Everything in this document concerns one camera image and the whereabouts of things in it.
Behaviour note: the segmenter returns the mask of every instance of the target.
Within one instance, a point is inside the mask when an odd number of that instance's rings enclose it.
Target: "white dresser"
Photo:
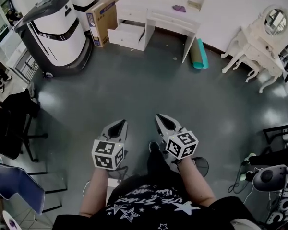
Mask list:
[[[173,5],[186,8],[176,11]],[[186,59],[200,24],[198,11],[180,0],[120,0],[116,4],[118,27],[108,30],[113,44],[145,51],[155,27],[187,36],[182,62]]]
[[[277,5],[266,8],[254,23],[247,28],[241,27],[241,31],[232,39],[227,52],[222,54],[221,57],[227,57],[235,44],[238,44],[239,50],[228,65],[222,69],[222,72],[226,73],[237,60],[237,66],[234,70],[244,62],[253,69],[246,80],[248,82],[266,69],[271,75],[271,79],[260,87],[259,93],[262,93],[265,87],[273,84],[285,71],[278,56],[277,47],[282,38],[288,33],[287,25],[288,12],[286,9]]]

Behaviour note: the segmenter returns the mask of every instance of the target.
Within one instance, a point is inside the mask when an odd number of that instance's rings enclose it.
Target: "round mirror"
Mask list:
[[[280,9],[271,10],[264,21],[265,31],[271,36],[282,33],[286,26],[286,14]]]

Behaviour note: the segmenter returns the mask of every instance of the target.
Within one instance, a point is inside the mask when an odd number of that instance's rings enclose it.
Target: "human arm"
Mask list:
[[[82,200],[79,215],[91,217],[106,206],[108,178],[106,170],[95,168],[90,187]]]
[[[178,164],[178,168],[187,193],[193,202],[208,207],[216,201],[210,186],[190,157],[183,159]]]

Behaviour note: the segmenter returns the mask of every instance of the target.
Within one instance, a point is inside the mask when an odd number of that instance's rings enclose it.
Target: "cardboard box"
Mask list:
[[[118,0],[101,0],[86,11],[95,46],[103,47],[109,41],[108,29],[117,28],[116,5]]]

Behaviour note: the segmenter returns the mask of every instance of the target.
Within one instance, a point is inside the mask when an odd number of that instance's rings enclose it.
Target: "rolled mat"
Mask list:
[[[194,68],[207,69],[209,68],[207,54],[201,39],[195,39],[190,48],[191,61]]]

